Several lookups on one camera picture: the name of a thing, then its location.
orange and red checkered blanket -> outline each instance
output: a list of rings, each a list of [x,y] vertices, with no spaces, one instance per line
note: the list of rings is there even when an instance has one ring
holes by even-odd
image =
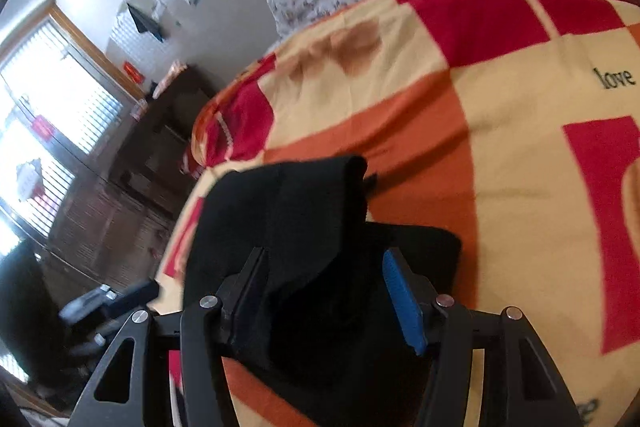
[[[640,386],[640,8],[619,0],[364,0],[296,34],[212,100],[208,169],[158,279],[180,308],[202,198],[229,169],[356,153],[373,220],[463,241],[455,296],[517,305],[590,426]],[[225,365],[243,427],[311,422]],[[479,373],[470,407],[477,410]]]

wooden window frame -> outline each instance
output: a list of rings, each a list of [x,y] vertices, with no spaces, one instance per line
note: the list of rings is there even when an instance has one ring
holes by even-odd
[[[120,71],[118,67],[69,20],[56,5],[55,0],[47,0],[39,8],[34,10],[9,37],[0,44],[0,62],[4,61],[8,55],[14,51],[16,46],[20,45],[47,17],[53,19],[53,21],[69,35],[75,46],[82,51],[99,70],[102,70],[105,76],[113,80],[113,82],[120,86],[129,96],[135,100],[139,100],[145,96],[140,86]]]

red decoration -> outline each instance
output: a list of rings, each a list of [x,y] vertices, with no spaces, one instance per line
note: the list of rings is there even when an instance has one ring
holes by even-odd
[[[122,69],[124,70],[129,78],[133,80],[136,84],[142,84],[145,81],[145,75],[140,73],[131,62],[127,61],[122,65]]]
[[[43,198],[46,195],[42,179],[42,162],[34,159],[16,168],[16,193],[20,201]]]
[[[49,142],[53,135],[56,133],[56,128],[44,118],[44,116],[38,115],[31,122],[31,130],[44,142]]]

metal screw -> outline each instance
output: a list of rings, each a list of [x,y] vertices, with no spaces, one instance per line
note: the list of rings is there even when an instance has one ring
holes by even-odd
[[[131,315],[131,318],[136,324],[143,323],[148,319],[148,317],[149,314],[144,310],[138,310],[137,312],[134,312],[133,315]]]
[[[507,317],[512,321],[519,321],[522,318],[522,311],[520,308],[516,308],[516,306],[509,306],[507,308]]]
[[[205,295],[200,299],[200,306],[202,308],[213,308],[216,304],[218,304],[218,298],[215,295]]]
[[[451,308],[455,301],[451,295],[447,295],[446,293],[441,293],[436,297],[436,302],[438,306],[442,306],[443,308]]]

black bracket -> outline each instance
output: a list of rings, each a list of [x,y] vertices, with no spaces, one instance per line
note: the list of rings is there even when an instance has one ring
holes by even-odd
[[[172,427],[168,352],[180,349],[189,427],[238,427],[222,356],[251,330],[268,276],[256,248],[240,274],[183,312],[133,313],[98,364],[69,427]],[[472,353],[484,349],[479,427],[580,427],[577,408],[551,356],[515,307],[470,311],[412,273],[397,249],[383,274],[407,344],[431,360],[414,426],[462,427]]]

